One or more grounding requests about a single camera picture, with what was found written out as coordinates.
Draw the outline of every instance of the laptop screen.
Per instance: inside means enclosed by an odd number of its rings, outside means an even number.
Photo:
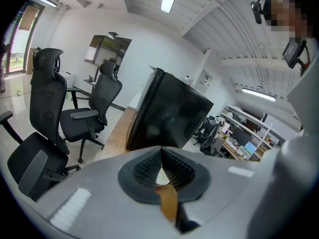
[[[246,143],[244,146],[244,149],[249,152],[249,154],[254,154],[255,151],[257,150],[257,147],[253,145],[251,142]]]

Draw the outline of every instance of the glass door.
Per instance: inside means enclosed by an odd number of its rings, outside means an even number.
[[[5,61],[5,77],[26,72],[26,62],[34,27],[44,6],[27,1],[9,26],[9,51]]]

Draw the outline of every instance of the baseboard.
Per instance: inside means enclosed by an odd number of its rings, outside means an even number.
[[[78,88],[79,90],[80,90],[80,93],[81,94],[84,94],[84,95],[86,95],[87,97],[90,97],[91,96],[91,93],[89,93],[89,92],[86,92],[85,90],[81,90],[80,88]],[[113,107],[113,108],[115,108],[115,109],[118,109],[118,110],[120,110],[120,111],[125,111],[125,109],[126,108],[124,108],[124,107],[122,107],[122,106],[119,106],[119,105],[116,105],[116,104],[114,104],[114,103],[111,103],[110,104],[110,107]]]

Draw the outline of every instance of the ceiling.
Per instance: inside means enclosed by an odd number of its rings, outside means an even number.
[[[211,49],[217,54],[236,89],[259,89],[286,99],[300,77],[298,68],[288,68],[282,58],[289,33],[256,24],[250,7],[253,0],[175,0],[170,14],[160,10],[161,0],[56,1],[70,9],[90,6],[125,10],[155,20],[203,53]],[[308,47],[313,57],[316,45],[308,40]]]

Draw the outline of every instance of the white tiled floor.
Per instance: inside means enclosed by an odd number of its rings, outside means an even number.
[[[30,75],[18,75],[6,79],[6,92],[0,94],[0,114],[6,111],[12,111],[13,117],[9,119],[9,123],[14,128],[14,130],[20,135],[22,139],[26,139],[30,134],[35,132],[35,129],[32,127],[29,121],[29,106],[30,106],[30,85],[31,76]],[[15,94],[19,91],[19,94],[24,94],[21,96],[16,96]],[[89,107],[88,101],[78,100],[79,108]],[[67,97],[67,100],[64,103],[63,110],[73,109],[73,102]],[[98,134],[97,140],[101,143],[105,143],[108,137],[110,136],[113,128],[118,122],[119,118],[123,114],[123,111],[109,107],[106,118],[108,120],[108,126]],[[59,127],[59,132],[63,138],[63,132],[61,127]],[[188,143],[184,146],[184,150],[188,150],[195,153],[200,153],[199,144],[193,146],[196,140],[191,138]],[[5,131],[3,126],[0,126],[0,169],[3,173],[6,180],[9,182],[9,186],[12,190],[16,191],[19,195],[22,195],[17,189],[17,185],[14,182],[8,168],[7,160],[10,157],[11,153],[17,148],[18,143],[15,142],[12,137]],[[78,164],[77,160],[80,153],[81,141],[78,142],[67,142],[67,146],[70,150],[68,166]],[[89,163],[102,159],[100,156],[101,147],[90,142],[86,141],[83,150],[83,164],[85,166]],[[166,184],[167,177],[161,172],[159,173],[158,183]]]

